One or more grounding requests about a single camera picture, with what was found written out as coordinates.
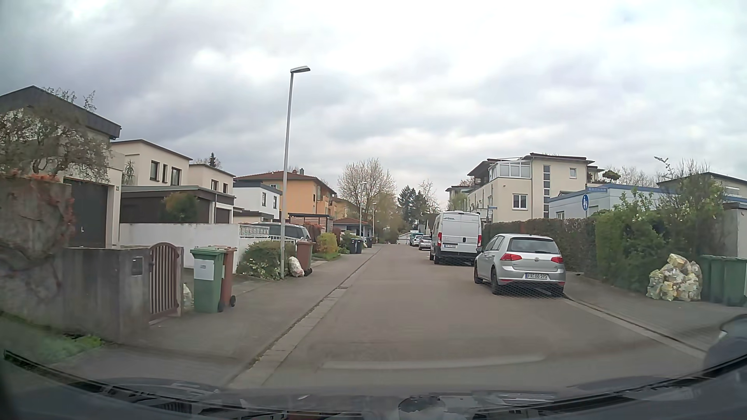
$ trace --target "grass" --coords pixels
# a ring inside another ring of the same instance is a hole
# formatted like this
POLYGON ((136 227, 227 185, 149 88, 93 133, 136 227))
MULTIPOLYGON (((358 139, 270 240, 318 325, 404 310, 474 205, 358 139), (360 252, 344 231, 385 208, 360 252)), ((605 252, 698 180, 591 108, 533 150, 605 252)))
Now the grass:
POLYGON ((327 261, 332 261, 333 259, 340 258, 340 253, 324 253, 324 254, 317 253, 317 254, 312 254, 311 256, 317 259, 325 259, 327 261))
POLYGON ((49 327, 31 324, 22 318, 0 315, 0 348, 44 363, 60 362, 104 342, 96 336, 66 334, 49 327))

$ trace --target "brown trash bin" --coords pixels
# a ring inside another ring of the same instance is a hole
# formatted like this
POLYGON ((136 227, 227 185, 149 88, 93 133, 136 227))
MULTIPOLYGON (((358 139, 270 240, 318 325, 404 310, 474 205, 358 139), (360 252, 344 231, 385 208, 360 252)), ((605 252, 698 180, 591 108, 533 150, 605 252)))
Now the brown trash bin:
POLYGON ((223 256, 223 269, 225 274, 223 276, 223 282, 220 284, 220 300, 218 301, 218 312, 223 312, 223 309, 227 306, 236 306, 236 296, 234 296, 232 292, 233 258, 237 248, 229 247, 227 245, 212 246, 226 251, 226 254, 223 256))
POLYGON ((296 242, 296 258, 298 258, 298 262, 301 263, 304 276, 311 274, 311 253, 313 252, 314 244, 316 244, 316 242, 296 242))

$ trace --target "parked car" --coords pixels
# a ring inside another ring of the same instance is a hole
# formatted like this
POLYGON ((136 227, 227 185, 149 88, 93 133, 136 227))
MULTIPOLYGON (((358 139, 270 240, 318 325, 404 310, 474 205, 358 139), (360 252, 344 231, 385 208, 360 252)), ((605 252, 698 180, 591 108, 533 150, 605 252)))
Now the parked car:
MULTIPOLYGON (((280 223, 277 222, 254 222, 250 223, 255 226, 269 226, 270 227, 270 239, 274 241, 280 240, 280 223)), ((290 223, 285 224, 285 237, 298 241, 299 239, 311 240, 309 231, 301 225, 293 225, 290 223)))
POLYGON ((493 294, 508 285, 543 288, 562 296, 565 264, 552 238, 504 233, 491 239, 474 260, 474 282, 490 282, 493 294))
POLYGON ((422 233, 415 233, 413 235, 410 235, 410 246, 417 247, 418 242, 420 241, 420 238, 423 238, 422 233))
POLYGON ((430 236, 423 236, 418 242, 418 251, 430 249, 430 236))
POLYGON ((472 264, 483 240, 480 215, 469 211, 444 211, 436 216, 433 238, 430 259, 434 264, 444 260, 472 264))

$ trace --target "sidewalk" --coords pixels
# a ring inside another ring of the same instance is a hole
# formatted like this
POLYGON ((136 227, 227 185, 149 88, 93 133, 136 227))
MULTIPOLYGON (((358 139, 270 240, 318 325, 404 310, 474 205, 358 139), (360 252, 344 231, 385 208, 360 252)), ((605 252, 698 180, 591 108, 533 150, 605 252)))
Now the sidewalk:
POLYGON ((721 323, 747 313, 747 308, 711 302, 655 300, 571 272, 566 278, 565 295, 702 351, 716 342, 721 323))
POLYGON ((259 287, 237 284, 234 308, 168 318, 126 345, 82 353, 55 367, 94 379, 161 377, 224 385, 380 249, 316 265, 308 277, 259 287))

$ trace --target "white van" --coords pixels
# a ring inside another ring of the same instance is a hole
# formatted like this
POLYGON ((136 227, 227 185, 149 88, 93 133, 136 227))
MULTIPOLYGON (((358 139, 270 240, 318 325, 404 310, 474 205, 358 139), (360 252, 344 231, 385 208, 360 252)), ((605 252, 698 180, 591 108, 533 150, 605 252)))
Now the white van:
POLYGON ((433 224, 430 259, 474 263, 477 247, 483 240, 480 215, 468 211, 443 211, 433 224))

